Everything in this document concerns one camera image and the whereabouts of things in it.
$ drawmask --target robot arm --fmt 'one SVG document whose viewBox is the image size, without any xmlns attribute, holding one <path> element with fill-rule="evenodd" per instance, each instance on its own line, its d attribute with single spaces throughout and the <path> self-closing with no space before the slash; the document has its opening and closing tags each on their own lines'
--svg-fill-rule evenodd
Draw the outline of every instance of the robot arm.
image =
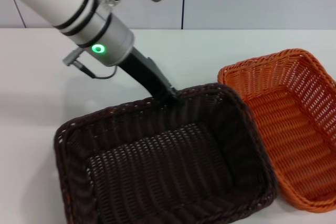
<svg viewBox="0 0 336 224">
<path fill-rule="evenodd" d="M 21 0 L 71 39 L 78 49 L 66 59 L 94 77 L 78 57 L 88 52 L 105 66 L 119 66 L 161 103 L 175 102 L 175 90 L 155 63 L 134 48 L 132 31 L 111 13 L 121 0 Z"/>
</svg>

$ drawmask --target wicker basket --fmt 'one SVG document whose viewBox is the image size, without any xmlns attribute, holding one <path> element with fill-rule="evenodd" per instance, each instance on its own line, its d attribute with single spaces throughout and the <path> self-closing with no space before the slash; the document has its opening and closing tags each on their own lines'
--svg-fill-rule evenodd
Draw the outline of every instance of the wicker basket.
<svg viewBox="0 0 336 224">
<path fill-rule="evenodd" d="M 230 223 L 270 205 L 276 179 L 247 107 L 227 86 L 74 119 L 56 133 L 68 223 Z"/>
<path fill-rule="evenodd" d="M 336 209 L 336 88 L 317 59 L 285 50 L 225 67 L 218 80 L 251 107 L 287 200 Z"/>
</svg>

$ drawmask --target green led light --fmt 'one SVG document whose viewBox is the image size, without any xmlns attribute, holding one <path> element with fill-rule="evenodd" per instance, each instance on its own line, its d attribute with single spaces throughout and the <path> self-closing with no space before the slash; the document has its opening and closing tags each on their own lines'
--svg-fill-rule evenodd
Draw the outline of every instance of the green led light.
<svg viewBox="0 0 336 224">
<path fill-rule="evenodd" d="M 97 54 L 102 54 L 103 52 L 105 52 L 105 46 L 101 44 L 95 44 L 92 46 L 92 51 Z"/>
</svg>

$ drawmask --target black band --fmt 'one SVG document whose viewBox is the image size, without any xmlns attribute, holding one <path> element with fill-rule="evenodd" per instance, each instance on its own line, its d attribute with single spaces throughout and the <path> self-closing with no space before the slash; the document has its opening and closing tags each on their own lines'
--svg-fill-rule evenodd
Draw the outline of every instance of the black band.
<svg viewBox="0 0 336 224">
<path fill-rule="evenodd" d="M 78 26 L 76 26 L 73 30 L 66 31 L 62 34 L 64 34 L 65 36 L 72 36 L 72 35 L 75 35 L 75 34 L 79 33 L 80 31 L 82 31 L 83 28 L 86 27 L 86 25 L 90 22 L 90 20 L 92 19 L 92 17 L 96 13 L 96 10 L 97 10 L 98 6 L 99 6 L 99 0 L 93 0 L 92 9 L 91 9 L 89 15 L 83 20 L 83 22 L 80 23 Z"/>
<path fill-rule="evenodd" d="M 109 17 L 107 18 L 104 27 L 100 30 L 100 32 L 92 40 L 90 40 L 89 42 L 87 42 L 85 44 L 81 44 L 81 45 L 77 45 L 77 46 L 79 46 L 80 48 L 87 48 L 87 47 L 90 47 L 90 46 L 94 45 L 105 34 L 105 32 L 109 28 L 111 22 L 112 22 L 112 13 L 110 13 Z"/>
<path fill-rule="evenodd" d="M 82 12 L 84 11 L 85 7 L 87 6 L 89 0 L 84 0 L 82 5 L 80 6 L 80 8 L 78 9 L 78 11 L 76 11 L 76 13 L 65 23 L 59 25 L 59 26 L 54 26 L 55 28 L 62 30 L 67 28 L 68 26 L 70 26 L 73 22 L 75 22 L 75 20 L 82 14 Z"/>
</svg>

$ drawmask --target white wall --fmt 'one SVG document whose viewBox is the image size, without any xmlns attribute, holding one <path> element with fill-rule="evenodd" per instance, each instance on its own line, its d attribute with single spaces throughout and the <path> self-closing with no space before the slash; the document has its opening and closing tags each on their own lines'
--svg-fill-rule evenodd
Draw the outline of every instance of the white wall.
<svg viewBox="0 0 336 224">
<path fill-rule="evenodd" d="M 335 0 L 185 0 L 188 29 L 336 29 Z"/>
<path fill-rule="evenodd" d="M 0 27 L 17 27 L 13 1 L 0 0 Z M 131 28 L 179 29 L 183 0 L 123 0 L 115 10 Z M 49 25 L 17 0 L 27 27 Z M 185 29 L 336 29 L 335 0 L 185 0 Z"/>
<path fill-rule="evenodd" d="M 123 0 L 115 14 L 131 28 L 180 29 L 183 0 Z M 20 0 L 16 0 L 27 27 L 50 27 Z"/>
<path fill-rule="evenodd" d="M 0 27 L 23 27 L 13 0 L 0 0 Z"/>
</svg>

